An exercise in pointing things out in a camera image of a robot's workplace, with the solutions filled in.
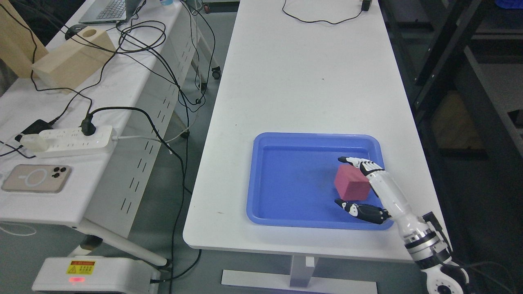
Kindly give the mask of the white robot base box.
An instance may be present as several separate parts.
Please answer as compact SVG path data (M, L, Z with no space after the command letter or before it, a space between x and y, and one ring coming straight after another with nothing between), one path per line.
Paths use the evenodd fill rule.
M161 273L148 263L99 256L47 258L31 289L45 294L156 294Z

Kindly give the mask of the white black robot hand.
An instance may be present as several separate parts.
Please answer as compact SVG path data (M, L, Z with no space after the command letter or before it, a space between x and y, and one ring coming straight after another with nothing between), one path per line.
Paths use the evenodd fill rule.
M398 225L400 236L406 239L410 236L421 235L427 232L429 226L413 213L411 205L390 173L368 159L341 156L338 160L359 169L369 180L373 192L379 197L383 205L382 208L379 208L374 205L358 204L344 201L340 198L336 199L335 203L348 214L357 219L378 225L387 219L392 219Z

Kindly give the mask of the white robot forearm wrist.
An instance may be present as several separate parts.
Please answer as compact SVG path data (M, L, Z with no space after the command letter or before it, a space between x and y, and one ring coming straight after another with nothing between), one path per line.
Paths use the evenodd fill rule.
M433 212L422 218L406 214L397 223L405 248L426 274L429 294L474 294L468 273L452 260L447 237Z

